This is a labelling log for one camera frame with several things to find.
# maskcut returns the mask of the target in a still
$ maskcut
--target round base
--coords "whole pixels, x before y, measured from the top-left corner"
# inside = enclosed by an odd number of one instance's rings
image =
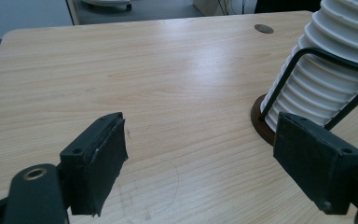
[[[255,127],[255,130],[260,134],[260,136],[266,140],[270,145],[274,146],[274,140],[275,140],[275,132],[273,132],[270,127],[267,125],[267,123],[264,120],[260,120],[260,105],[263,102],[264,98],[266,97],[266,94],[260,96],[255,100],[255,103],[252,107],[251,111],[251,120],[252,124]]]

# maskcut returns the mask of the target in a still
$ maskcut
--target wood grain surface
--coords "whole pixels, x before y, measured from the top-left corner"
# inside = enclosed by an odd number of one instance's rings
[[[353,207],[346,216],[320,212],[250,121],[310,16],[8,33],[0,48],[0,199],[14,174],[58,164],[95,119],[121,111],[130,158],[102,216],[71,223],[353,223]],[[358,108],[333,133],[358,147]]]

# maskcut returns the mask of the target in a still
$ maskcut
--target table lamp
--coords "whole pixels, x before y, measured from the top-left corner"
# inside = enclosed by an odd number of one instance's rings
[[[252,123],[271,145],[279,112],[332,129],[358,105],[358,0],[323,0],[266,95]]]

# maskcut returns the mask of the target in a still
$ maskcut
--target white ribbed object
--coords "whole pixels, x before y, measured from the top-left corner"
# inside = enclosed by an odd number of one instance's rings
[[[292,57],[303,48],[324,49],[358,63],[358,0],[323,0],[321,9],[292,49],[280,74],[260,105],[263,111]],[[324,126],[358,93],[358,73],[314,56],[303,56],[266,116],[276,131],[280,111],[297,114]]]

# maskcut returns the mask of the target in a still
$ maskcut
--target wooden table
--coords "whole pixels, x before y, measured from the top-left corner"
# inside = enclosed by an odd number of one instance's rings
[[[11,177],[122,111],[130,159],[102,216],[72,223],[352,223],[272,157],[250,109],[309,12],[19,30],[0,48],[0,199]],[[275,32],[262,34],[257,23]],[[333,132],[358,147],[358,108]]]

